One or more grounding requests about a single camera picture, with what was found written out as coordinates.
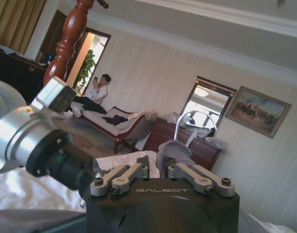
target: carpet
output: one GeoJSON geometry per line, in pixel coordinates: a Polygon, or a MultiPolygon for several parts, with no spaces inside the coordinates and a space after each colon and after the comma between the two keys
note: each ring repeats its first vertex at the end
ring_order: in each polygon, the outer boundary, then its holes
{"type": "MultiPolygon", "coordinates": [[[[91,156],[100,158],[115,155],[113,153],[114,140],[80,118],[74,116],[63,120],[52,118],[52,122],[57,129],[69,132],[72,144],[91,156]]],[[[128,153],[131,153],[128,148],[119,145],[117,155],[128,153]]]]}

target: curtain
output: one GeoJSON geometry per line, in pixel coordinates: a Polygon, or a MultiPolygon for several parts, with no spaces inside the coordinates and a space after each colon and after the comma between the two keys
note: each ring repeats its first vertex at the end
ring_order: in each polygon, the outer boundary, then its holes
{"type": "Polygon", "coordinates": [[[0,0],[0,44],[22,54],[46,0],[0,0]]]}

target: framed painting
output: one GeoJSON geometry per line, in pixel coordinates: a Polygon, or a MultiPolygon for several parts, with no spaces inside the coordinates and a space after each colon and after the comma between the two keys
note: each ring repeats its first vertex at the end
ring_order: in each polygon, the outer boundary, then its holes
{"type": "Polygon", "coordinates": [[[291,105],[240,87],[227,118],[273,138],[291,105]]]}

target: green plant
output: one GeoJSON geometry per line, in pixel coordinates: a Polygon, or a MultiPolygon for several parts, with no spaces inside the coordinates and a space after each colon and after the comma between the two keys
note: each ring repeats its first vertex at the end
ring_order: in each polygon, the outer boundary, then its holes
{"type": "Polygon", "coordinates": [[[75,88],[78,93],[80,93],[80,91],[85,88],[87,78],[90,77],[90,75],[92,74],[90,69],[96,65],[95,61],[93,60],[94,56],[95,55],[93,54],[93,51],[88,50],[87,55],[82,63],[81,69],[76,76],[73,88],[75,88]]]}

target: white sofa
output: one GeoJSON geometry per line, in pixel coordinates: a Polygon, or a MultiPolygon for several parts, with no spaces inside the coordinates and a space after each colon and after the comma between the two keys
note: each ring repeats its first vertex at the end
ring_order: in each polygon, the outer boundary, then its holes
{"type": "MultiPolygon", "coordinates": [[[[71,107],[80,107],[82,104],[72,102],[71,107]]],[[[83,111],[81,119],[85,120],[104,134],[115,140],[114,154],[117,153],[118,145],[124,142],[125,146],[131,145],[131,149],[138,140],[144,139],[156,121],[156,115],[152,112],[141,112],[136,118],[122,122],[116,126],[107,123],[102,117],[113,118],[115,115],[128,118],[132,113],[125,112],[117,107],[113,107],[107,114],[100,114],[92,111],[83,111]]]]}

